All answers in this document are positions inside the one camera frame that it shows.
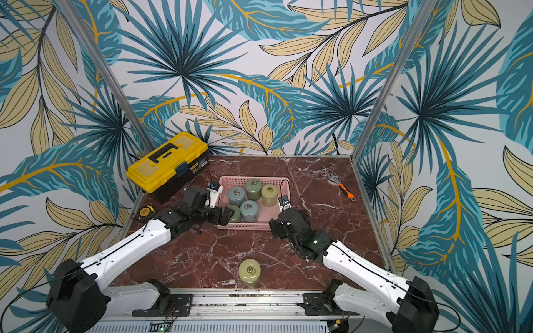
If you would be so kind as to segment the pink perforated plastic basket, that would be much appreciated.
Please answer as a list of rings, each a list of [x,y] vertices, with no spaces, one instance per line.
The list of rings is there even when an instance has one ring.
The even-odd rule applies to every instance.
[[[225,207],[230,204],[228,193],[233,187],[245,188],[245,184],[248,180],[256,179],[260,180],[264,185],[274,185],[281,190],[282,195],[287,196],[289,201],[291,201],[291,191],[290,191],[290,182],[288,178],[284,177],[260,177],[260,176],[222,176],[220,177],[218,183],[223,188],[222,193],[220,194],[217,206]],[[281,207],[279,202],[276,202],[276,206],[267,207],[261,200],[258,201],[259,214],[258,220],[253,223],[247,222],[237,222],[237,223],[228,223],[226,226],[217,226],[219,230],[259,230],[259,231],[270,231],[269,221],[271,219],[276,219],[281,212]]]

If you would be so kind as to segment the blue tea canister front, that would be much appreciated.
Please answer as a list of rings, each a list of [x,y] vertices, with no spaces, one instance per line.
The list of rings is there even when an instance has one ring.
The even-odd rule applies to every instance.
[[[258,221],[259,205],[252,200],[244,201],[240,205],[241,220],[246,223],[255,223]]]

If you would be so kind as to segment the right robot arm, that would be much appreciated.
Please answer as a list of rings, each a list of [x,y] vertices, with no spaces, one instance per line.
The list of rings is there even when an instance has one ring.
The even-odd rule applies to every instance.
[[[288,239],[299,257],[336,271],[367,291],[361,296],[340,284],[333,302],[341,310],[378,321],[393,332],[434,331],[440,310],[425,280],[408,280],[369,262],[328,233],[313,230],[307,215],[296,208],[283,210],[269,227],[273,237]]]

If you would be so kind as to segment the yellow-green tea canister front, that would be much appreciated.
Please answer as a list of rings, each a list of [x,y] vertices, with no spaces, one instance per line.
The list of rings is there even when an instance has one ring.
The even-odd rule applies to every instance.
[[[261,267],[255,259],[246,259],[239,266],[239,276],[247,287],[255,287],[260,280]]]

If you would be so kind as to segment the dark green tea canister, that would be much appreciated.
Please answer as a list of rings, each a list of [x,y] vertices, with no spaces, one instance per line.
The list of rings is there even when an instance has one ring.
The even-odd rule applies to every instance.
[[[240,223],[242,221],[241,209],[238,205],[230,204],[228,208],[233,212],[230,222],[231,223]]]

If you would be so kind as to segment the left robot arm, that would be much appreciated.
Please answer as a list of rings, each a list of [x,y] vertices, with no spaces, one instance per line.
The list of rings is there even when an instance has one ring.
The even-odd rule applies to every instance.
[[[68,332],[87,332],[101,319],[130,312],[167,316],[178,308],[171,291],[157,280],[126,287],[111,283],[151,251],[208,222],[225,226],[233,211],[217,206],[219,184],[191,186],[181,202],[156,212],[147,224],[110,248],[75,262],[61,263],[50,283],[47,308]]]

